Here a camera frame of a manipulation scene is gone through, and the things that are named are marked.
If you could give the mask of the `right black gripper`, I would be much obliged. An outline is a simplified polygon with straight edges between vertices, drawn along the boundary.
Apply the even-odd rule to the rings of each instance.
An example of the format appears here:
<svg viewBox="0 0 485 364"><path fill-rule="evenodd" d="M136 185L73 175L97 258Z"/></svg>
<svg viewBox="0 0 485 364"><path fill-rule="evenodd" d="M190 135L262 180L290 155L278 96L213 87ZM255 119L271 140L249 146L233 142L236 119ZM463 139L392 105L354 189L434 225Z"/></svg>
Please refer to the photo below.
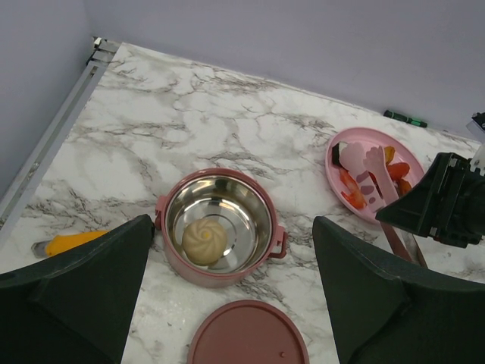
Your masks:
<svg viewBox="0 0 485 364"><path fill-rule="evenodd" d="M484 237L484 176L452 152L376 219L465 248ZM341 363L482 363L484 285L375 247L324 216L313 241Z"/></svg>

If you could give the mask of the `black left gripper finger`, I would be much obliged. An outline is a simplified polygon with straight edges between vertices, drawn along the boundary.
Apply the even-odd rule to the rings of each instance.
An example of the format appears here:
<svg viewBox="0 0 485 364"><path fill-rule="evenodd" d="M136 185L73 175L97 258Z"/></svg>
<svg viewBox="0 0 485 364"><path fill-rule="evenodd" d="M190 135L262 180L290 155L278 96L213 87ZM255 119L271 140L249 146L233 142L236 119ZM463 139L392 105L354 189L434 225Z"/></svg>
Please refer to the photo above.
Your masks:
<svg viewBox="0 0 485 364"><path fill-rule="evenodd" d="M3 363L119 363L154 225L140 215L107 234L1 275Z"/></svg>

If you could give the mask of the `pink food tongs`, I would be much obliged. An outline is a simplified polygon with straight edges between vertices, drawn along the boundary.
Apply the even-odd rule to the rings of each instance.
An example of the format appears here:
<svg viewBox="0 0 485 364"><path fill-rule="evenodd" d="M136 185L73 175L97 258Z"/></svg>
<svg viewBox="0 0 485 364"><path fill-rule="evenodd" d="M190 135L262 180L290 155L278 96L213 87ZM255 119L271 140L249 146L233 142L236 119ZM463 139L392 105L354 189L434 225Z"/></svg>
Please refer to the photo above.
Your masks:
<svg viewBox="0 0 485 364"><path fill-rule="evenodd" d="M379 212L399 199L386 169L382 147L373 147L364 151L360 143L349 143L339 154L339 162L354 178L359 191L373 213ZM421 249L412 234L398 231L383 222L380 226L395 255L408 262L427 267Z"/></svg>

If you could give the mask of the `white steamed bun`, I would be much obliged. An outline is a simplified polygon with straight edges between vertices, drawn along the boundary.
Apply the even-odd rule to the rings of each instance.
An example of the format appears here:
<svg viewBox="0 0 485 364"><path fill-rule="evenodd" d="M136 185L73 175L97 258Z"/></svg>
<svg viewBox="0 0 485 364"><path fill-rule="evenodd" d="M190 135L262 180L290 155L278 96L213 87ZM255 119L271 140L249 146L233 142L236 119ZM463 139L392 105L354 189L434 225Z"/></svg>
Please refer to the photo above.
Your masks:
<svg viewBox="0 0 485 364"><path fill-rule="evenodd" d="M182 236L182 248L189 261L206 266L222 257L227 246L227 232L217 221L200 218L190 223Z"/></svg>

